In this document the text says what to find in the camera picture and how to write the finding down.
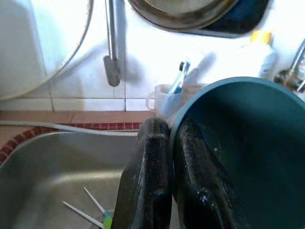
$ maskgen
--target white pipe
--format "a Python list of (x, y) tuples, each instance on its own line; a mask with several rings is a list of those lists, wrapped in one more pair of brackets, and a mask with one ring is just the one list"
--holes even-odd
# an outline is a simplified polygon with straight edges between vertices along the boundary
[(91, 130), (85, 128), (79, 128), (68, 125), (54, 124), (54, 123), (42, 123), (42, 122), (28, 122), (28, 121), (0, 121), (0, 125), (21, 125), (21, 126), (42, 126), (48, 128), (54, 128), (59, 130), (82, 132), (92, 135), (106, 135), (106, 136), (137, 136), (137, 132), (118, 132), (118, 131), (105, 131), (105, 130)]
[(76, 207), (73, 207), (71, 204), (68, 204), (67, 202), (63, 201), (63, 204), (75, 211), (80, 216), (83, 216), (86, 220), (90, 221), (94, 225), (98, 226), (99, 228), (105, 229), (104, 225), (97, 221), (95, 218), (92, 218), (91, 216), (87, 215), (86, 213), (82, 212), (81, 210), (77, 209)]

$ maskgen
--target faucet spout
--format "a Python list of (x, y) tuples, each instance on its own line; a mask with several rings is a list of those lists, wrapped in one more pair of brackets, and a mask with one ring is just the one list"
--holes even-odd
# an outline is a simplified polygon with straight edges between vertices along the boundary
[(119, 60), (116, 54), (117, 50), (113, 0), (105, 0), (105, 6), (107, 16), (107, 38), (109, 55), (104, 56), (104, 65), (109, 85), (116, 87), (120, 84), (120, 69), (118, 67)]
[(305, 55), (305, 39), (299, 47), (295, 58), (291, 64), (291, 67), (287, 70), (280, 71), (275, 77), (274, 82), (283, 84), (291, 91), (304, 92), (305, 91), (305, 79), (298, 78), (299, 64)]
[(299, 47), (299, 50), (297, 51), (297, 53), (295, 55), (295, 58), (291, 64), (290, 70), (292, 70), (292, 71), (298, 70), (298, 66), (299, 66), (304, 54), (305, 54), (305, 39), (303, 40), (301, 46)]

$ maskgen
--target chrome faucet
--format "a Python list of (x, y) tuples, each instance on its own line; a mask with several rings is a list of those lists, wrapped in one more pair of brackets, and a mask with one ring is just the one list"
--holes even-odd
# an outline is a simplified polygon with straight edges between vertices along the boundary
[(105, 0), (105, 5), (107, 16), (107, 38), (109, 55), (104, 57), (104, 65), (109, 85), (112, 87), (116, 87), (120, 84), (120, 69), (118, 67), (118, 57), (116, 54), (117, 50), (113, 0)]
[(305, 91), (305, 78), (300, 79), (298, 76), (298, 66), (305, 55), (305, 39), (303, 40), (299, 50), (297, 51), (291, 67), (287, 70), (280, 71), (275, 77), (274, 82), (283, 84), (291, 91), (304, 92)]

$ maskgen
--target stainless steel sink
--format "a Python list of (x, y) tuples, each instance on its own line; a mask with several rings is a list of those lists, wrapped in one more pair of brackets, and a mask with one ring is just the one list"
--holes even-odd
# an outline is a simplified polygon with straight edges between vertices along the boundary
[[(0, 167), (0, 228), (97, 228), (62, 201), (101, 219), (86, 187), (113, 212), (122, 170), (136, 147), (136, 137), (82, 133), (47, 134), (24, 143)], [(179, 228), (176, 206), (171, 228)]]

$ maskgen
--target toothbrush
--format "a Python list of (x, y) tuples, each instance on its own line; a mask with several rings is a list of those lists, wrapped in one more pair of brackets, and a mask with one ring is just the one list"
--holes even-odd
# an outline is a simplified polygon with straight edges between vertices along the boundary
[(87, 215), (86, 213), (82, 212), (81, 210), (77, 209), (76, 207), (72, 206), (71, 204), (68, 204), (66, 201), (63, 201), (63, 204), (66, 205), (68, 208), (72, 209), (73, 211), (75, 211), (80, 216), (82, 216), (85, 219), (87, 219), (88, 221), (90, 221), (91, 223), (93, 223), (94, 225), (98, 226), (99, 228), (109, 229), (109, 228), (106, 228), (102, 223), (100, 223), (99, 221), (97, 221), (93, 217)]
[(189, 68), (190, 68), (189, 62), (180, 63), (178, 76), (176, 77), (175, 81), (173, 82), (171, 88), (169, 89), (168, 94), (176, 94), (181, 91), (181, 88), (183, 85), (183, 80), (184, 80), (185, 76), (187, 75)]
[(111, 224), (112, 224), (112, 218), (110, 216), (110, 213), (108, 211), (106, 211), (101, 205), (100, 203), (93, 197), (93, 195), (89, 192), (88, 189), (86, 189), (86, 187), (84, 187), (85, 191), (87, 192), (87, 194), (90, 196), (90, 198), (92, 199), (92, 201), (95, 203), (95, 205), (101, 210), (101, 212), (103, 213), (104, 216), (104, 221), (103, 221), (103, 225), (105, 229), (110, 229), (111, 228)]

